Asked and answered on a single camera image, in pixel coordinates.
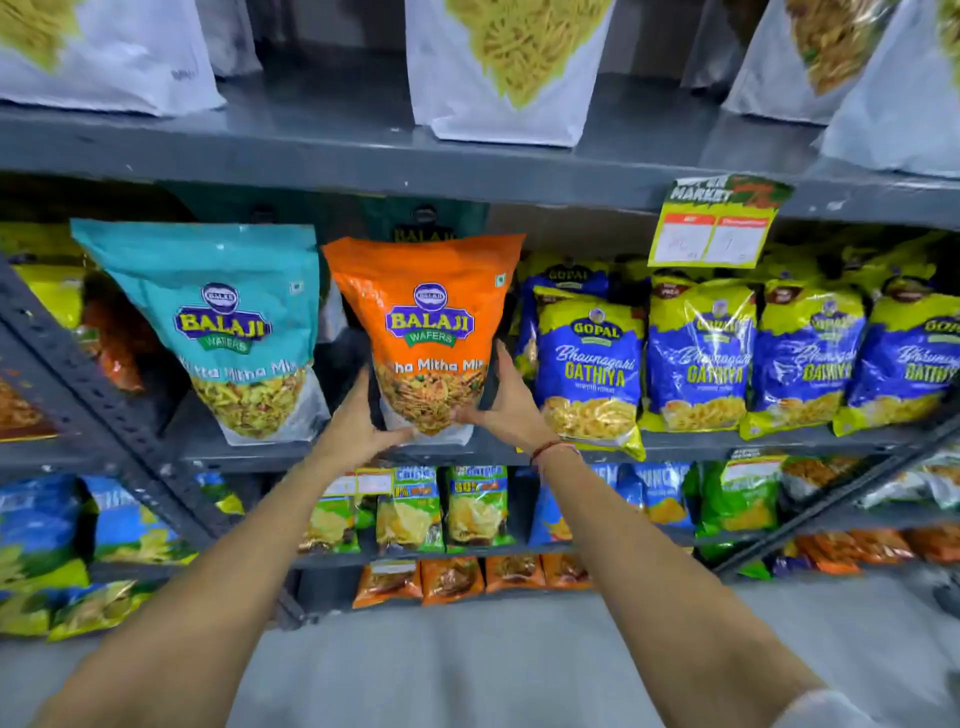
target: metal shelf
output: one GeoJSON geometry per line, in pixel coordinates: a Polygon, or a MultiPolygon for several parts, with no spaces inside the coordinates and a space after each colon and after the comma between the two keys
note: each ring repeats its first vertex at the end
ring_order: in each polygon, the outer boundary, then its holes
{"type": "MultiPolygon", "coordinates": [[[[182,463],[196,468],[218,469],[224,473],[279,473],[299,463],[311,443],[249,445],[232,447],[209,410],[190,392],[167,427],[164,441],[182,463]]],[[[724,460],[736,449],[796,454],[886,454],[893,449],[915,447],[918,430],[911,427],[884,427],[836,437],[827,426],[778,432],[745,441],[736,432],[692,432],[689,434],[642,433],[648,460],[724,460]]],[[[589,463],[633,462],[624,452],[587,450],[589,463]]],[[[464,445],[409,445],[388,450],[381,456],[384,465],[529,465],[529,458],[504,445],[486,430],[476,427],[464,445]]]]}
{"type": "Polygon", "coordinates": [[[573,150],[441,142],[413,123],[404,58],[271,59],[179,119],[0,109],[0,168],[116,180],[344,189],[657,210],[678,177],[750,172],[796,186],[788,217],[956,229],[960,182],[819,158],[820,130],[721,111],[670,82],[602,75],[573,150]]]}

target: red thread bracelet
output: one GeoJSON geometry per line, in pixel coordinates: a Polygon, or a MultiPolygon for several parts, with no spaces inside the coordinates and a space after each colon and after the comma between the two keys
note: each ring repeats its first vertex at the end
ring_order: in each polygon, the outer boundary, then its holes
{"type": "Polygon", "coordinates": [[[541,445],[539,448],[535,449],[534,454],[530,456],[530,464],[537,465],[537,458],[543,455],[549,449],[556,447],[557,445],[562,445],[565,448],[573,448],[575,450],[577,449],[577,446],[574,445],[573,443],[565,443],[560,438],[557,438],[556,440],[551,440],[550,442],[545,443],[544,445],[541,445]]]}

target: price tag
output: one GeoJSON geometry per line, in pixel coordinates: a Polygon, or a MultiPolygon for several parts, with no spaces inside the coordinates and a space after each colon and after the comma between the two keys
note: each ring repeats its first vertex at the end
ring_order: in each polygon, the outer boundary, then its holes
{"type": "Polygon", "coordinates": [[[762,177],[676,180],[650,250],[654,268],[754,268],[780,205],[793,187],[762,177]]]}

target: potato chips packet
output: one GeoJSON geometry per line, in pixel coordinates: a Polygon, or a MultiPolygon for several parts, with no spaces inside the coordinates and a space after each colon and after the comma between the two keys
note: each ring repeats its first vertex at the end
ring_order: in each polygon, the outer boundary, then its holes
{"type": "Polygon", "coordinates": [[[849,288],[771,280],[756,335],[750,411],[740,437],[823,425],[853,376],[866,316],[849,288]]]}
{"type": "Polygon", "coordinates": [[[639,309],[600,299],[551,303],[540,315],[535,395],[553,430],[578,446],[644,457],[640,404],[639,309]]]}
{"type": "Polygon", "coordinates": [[[700,531],[709,536],[775,527],[784,460],[784,455],[764,455],[706,463],[700,531]]]}
{"type": "Polygon", "coordinates": [[[487,594],[504,589],[546,589],[540,557],[535,553],[516,556],[488,556],[487,594]]]}
{"type": "Polygon", "coordinates": [[[353,609],[390,599],[423,599],[419,561],[374,561],[363,568],[353,609]]]}
{"type": "Polygon", "coordinates": [[[444,532],[437,469],[394,469],[394,492],[376,504],[376,542],[381,553],[443,551],[444,532]]]}
{"type": "Polygon", "coordinates": [[[446,550],[504,546],[507,532],[507,469],[502,465],[461,465],[450,469],[446,509],[446,550]]]}
{"type": "MultiPolygon", "coordinates": [[[[616,487],[617,467],[611,464],[591,465],[590,469],[603,478],[611,487],[616,487]]],[[[572,541],[573,535],[566,525],[560,505],[550,492],[550,486],[540,476],[540,493],[534,506],[534,522],[530,529],[531,546],[552,544],[558,541],[572,541]]]]}
{"type": "Polygon", "coordinates": [[[745,283],[654,275],[641,426],[735,429],[747,411],[755,337],[756,295],[745,283]]]}
{"type": "Polygon", "coordinates": [[[452,412],[480,400],[522,235],[424,243],[342,238],[324,247],[370,336],[388,429],[464,445],[452,412]]]}
{"type": "Polygon", "coordinates": [[[484,592],[483,573],[475,556],[426,559],[420,563],[420,578],[424,607],[449,604],[484,592]]]}
{"type": "Polygon", "coordinates": [[[870,314],[846,405],[833,432],[920,420],[940,405],[960,371],[960,297],[897,278],[870,314]]]}

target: gopal logo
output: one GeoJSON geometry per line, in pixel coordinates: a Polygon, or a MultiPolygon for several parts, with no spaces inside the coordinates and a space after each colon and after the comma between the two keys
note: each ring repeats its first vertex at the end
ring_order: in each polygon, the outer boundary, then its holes
{"type": "Polygon", "coordinates": [[[270,335],[273,327],[255,311],[238,311],[240,295],[225,283],[208,283],[200,289],[206,305],[182,306],[174,327],[205,350],[230,349],[250,353],[252,343],[270,335]]]}
{"type": "Polygon", "coordinates": [[[448,308],[446,289],[421,283],[414,289],[416,305],[395,305],[387,314],[387,330],[407,346],[434,343],[452,347],[473,333],[473,317],[463,308],[448,308]]]}
{"type": "Polygon", "coordinates": [[[577,319],[570,327],[585,344],[612,346],[623,336],[623,329],[607,322],[607,316],[600,308],[594,308],[586,319],[577,319]]]}

